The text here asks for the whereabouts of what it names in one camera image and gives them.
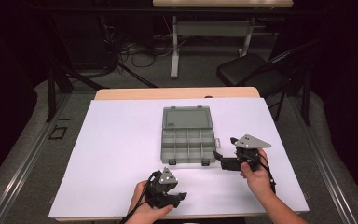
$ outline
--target plastic organizer box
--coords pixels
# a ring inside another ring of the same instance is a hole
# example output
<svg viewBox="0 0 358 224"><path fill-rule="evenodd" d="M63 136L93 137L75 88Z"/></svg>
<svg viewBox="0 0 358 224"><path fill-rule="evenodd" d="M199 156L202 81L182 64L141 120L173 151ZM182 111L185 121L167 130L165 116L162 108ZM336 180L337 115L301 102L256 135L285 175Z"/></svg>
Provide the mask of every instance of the plastic organizer box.
<svg viewBox="0 0 358 224"><path fill-rule="evenodd" d="M164 107L161 160L176 163L215 162L216 143L209 106Z"/></svg>

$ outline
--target hand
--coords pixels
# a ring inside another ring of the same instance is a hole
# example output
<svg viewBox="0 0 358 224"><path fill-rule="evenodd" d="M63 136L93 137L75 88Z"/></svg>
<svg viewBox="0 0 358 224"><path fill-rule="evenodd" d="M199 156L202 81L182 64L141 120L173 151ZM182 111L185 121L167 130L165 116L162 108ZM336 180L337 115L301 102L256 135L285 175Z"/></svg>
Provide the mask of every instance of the hand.
<svg viewBox="0 0 358 224"><path fill-rule="evenodd" d="M133 192L131 199L131 205L129 212L133 210L135 205L138 203L139 198L141 197L142 191L144 190L146 181L138 183ZM160 209L153 209L148 203L145 202L145 196L141 200L141 206L139 206L132 217L126 222L127 224L137 223L137 224L152 224L157 219L164 217L173 210L173 205L167 205Z"/></svg>
<svg viewBox="0 0 358 224"><path fill-rule="evenodd" d="M266 161L266 152L261 148L258 149L258 152L262 156L260 157L261 162L269 167ZM253 172L249 164L247 162L243 162L241 164L241 176L247 179L249 189L258 200L274 194L269 182L269 173L263 167L259 166L258 170Z"/></svg>

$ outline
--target gray carpet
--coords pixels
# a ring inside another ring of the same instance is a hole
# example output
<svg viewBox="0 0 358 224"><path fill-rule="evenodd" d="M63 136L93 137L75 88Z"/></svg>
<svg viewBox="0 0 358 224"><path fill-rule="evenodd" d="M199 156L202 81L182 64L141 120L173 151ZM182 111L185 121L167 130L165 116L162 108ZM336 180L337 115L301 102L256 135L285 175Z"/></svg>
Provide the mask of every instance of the gray carpet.
<svg viewBox="0 0 358 224"><path fill-rule="evenodd" d="M250 52L264 55L267 58L273 40L274 38L268 36L255 36L252 39ZM223 86L214 74L215 68L218 64L237 57L241 41L235 38L208 39L208 41L190 39L187 41L181 47L179 78L177 79L170 78L170 56L157 57L155 62L146 68L135 66L151 62L148 61L151 58L144 55L134 56L135 65L131 63L131 58L125 64L159 87ZM126 72L119 70L108 76L94 78L94 80L110 88L146 87L145 84ZM51 207L48 200L57 193L90 100L94 97L94 94L90 92L90 87L76 80L73 80L73 83L76 91L68 97L67 104L53 124L53 126L57 125L57 128L67 128L64 138L44 141L41 153L21 191L14 203L8 206L7 212L2 215L0 219L2 223L56 222L48 218ZM35 139L42 132L45 124L44 121L47 117L46 83L39 87L38 93L38 106L34 116L0 170L0 197L4 194L17 167L21 165L21 158L24 158L32 150L36 142ZM268 99L268 102L275 100L276 97L272 97ZM358 223L358 187L334 151L324 118L323 102L314 94L311 96L310 120L312 124L310 128L315 133ZM280 120L276 125L300 186L310 197L307 199L310 211L301 216L309 223L343 223L329 188L321 175L314 153L310 149L310 142L302 129L301 122L302 120L296 116L293 99L285 100ZM267 217L252 217L246 218L246 223L270 223L270 221Z"/></svg>

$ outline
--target finger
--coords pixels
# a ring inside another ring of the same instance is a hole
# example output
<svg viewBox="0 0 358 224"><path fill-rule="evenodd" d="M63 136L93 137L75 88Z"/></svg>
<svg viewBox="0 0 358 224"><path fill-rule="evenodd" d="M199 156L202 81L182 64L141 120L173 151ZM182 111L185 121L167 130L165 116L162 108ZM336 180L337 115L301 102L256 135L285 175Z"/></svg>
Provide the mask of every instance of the finger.
<svg viewBox="0 0 358 224"><path fill-rule="evenodd" d="M155 220L165 217L167 214L169 214L173 210L173 205L169 204L163 208L160 208L158 210L153 210L153 216Z"/></svg>
<svg viewBox="0 0 358 224"><path fill-rule="evenodd" d="M252 179L255 177L255 174L253 173L253 171L251 170L251 167L249 166L249 164L247 162L243 162L241 164L241 170L242 170L244 177L246 177L248 179Z"/></svg>

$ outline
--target wire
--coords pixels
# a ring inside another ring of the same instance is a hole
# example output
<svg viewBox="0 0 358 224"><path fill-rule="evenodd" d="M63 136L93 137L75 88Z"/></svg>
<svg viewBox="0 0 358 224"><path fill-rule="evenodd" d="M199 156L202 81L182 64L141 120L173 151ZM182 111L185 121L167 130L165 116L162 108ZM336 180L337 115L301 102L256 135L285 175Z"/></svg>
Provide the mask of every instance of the wire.
<svg viewBox="0 0 358 224"><path fill-rule="evenodd" d="M147 65L138 65L138 64L136 64L135 62L134 62L134 56L135 55L137 55L137 54L140 54L140 53L135 53L135 54L133 54L132 55L132 57L131 57L131 63L132 63L132 65L134 65L135 67L149 67L149 66L151 66L155 61L156 61L156 55L153 53L153 52L149 52L149 51L145 51L145 53L150 53L151 54L151 56L152 56L152 62L151 63L149 63L149 64L147 64Z"/></svg>
<svg viewBox="0 0 358 224"><path fill-rule="evenodd" d="M130 75L132 75L133 77L135 77L136 79L140 80L141 82L143 82L145 85L147 85L148 87L151 87L151 88L158 88L158 86L156 86L155 84L147 81L146 79L144 79L143 77L139 76L138 74L132 72L130 70L130 68L128 68L127 66L125 66L124 64L122 63L118 63L117 64L119 67L121 67L123 70L125 70L126 72L128 72Z"/></svg>
<svg viewBox="0 0 358 224"><path fill-rule="evenodd" d="M138 202L136 203L136 205L133 207L133 209L125 216L121 219L119 224L124 224L126 223L131 217L132 215L135 213L136 209L138 209L138 207L142 206L144 203L147 203L148 201L150 201L150 199L148 201L145 201L143 203L141 203L141 200L143 199L143 197L145 196L145 192L147 187L150 185L151 180L153 177L155 177L156 175L158 175L158 171L153 172L153 174L151 176L149 176L149 178L146 181L146 184L144 186L144 190L142 190L141 196L138 199Z"/></svg>
<svg viewBox="0 0 358 224"><path fill-rule="evenodd" d="M244 155L244 154L241 154L241 155L242 155L244 158L246 158L246 159L248 159L248 160L251 160L251 161L254 161L254 162L257 163L258 165L260 165L261 167L263 167L264 169L266 169L266 171L267 171L267 173L268 173L268 176L269 176L269 184L270 184L271 189L272 189L272 191L274 192L274 194L276 194L276 189L275 189L276 183L275 183L274 177L272 176L272 173L271 173L271 171L270 171L270 169L269 169L269 162L267 161L267 159L266 159L263 155L259 154L259 155L266 161L268 167L267 167L265 164L263 164L261 161L257 161L257 160L255 160L255 159L253 159L253 158L251 158L251 157L248 157L248 156L246 156L246 155Z"/></svg>

